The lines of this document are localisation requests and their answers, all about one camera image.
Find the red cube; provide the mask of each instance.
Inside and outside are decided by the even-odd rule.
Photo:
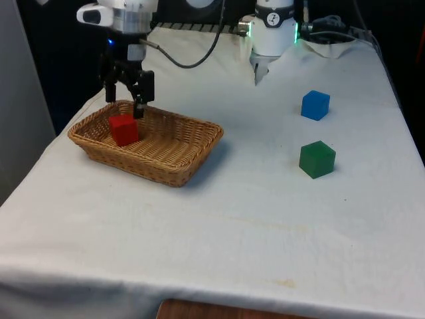
[[[132,115],[111,116],[109,126],[112,137],[118,146],[126,146],[139,141],[137,122]]]

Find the cube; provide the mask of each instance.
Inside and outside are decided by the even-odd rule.
[[[301,115],[315,121],[320,121],[329,112],[331,97],[318,91],[311,91],[303,98]]]
[[[316,179],[333,171],[336,155],[328,145],[318,141],[301,148],[299,167]]]
[[[118,146],[126,146],[139,141],[137,122],[132,115],[111,116],[109,126],[112,137]]]

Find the wicker basket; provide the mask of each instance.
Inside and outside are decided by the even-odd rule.
[[[173,187],[190,180],[223,136],[216,124],[148,106],[137,121],[140,141],[118,147],[108,119],[132,112],[132,102],[108,104],[73,126],[68,136],[91,160]]]

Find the green cube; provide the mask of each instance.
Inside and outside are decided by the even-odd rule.
[[[299,167],[316,179],[333,172],[337,153],[322,141],[303,146]]]

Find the blue cube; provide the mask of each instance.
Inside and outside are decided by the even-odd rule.
[[[301,115],[315,121],[320,121],[329,112],[330,101],[331,97],[329,95],[318,91],[311,91],[303,98]]]

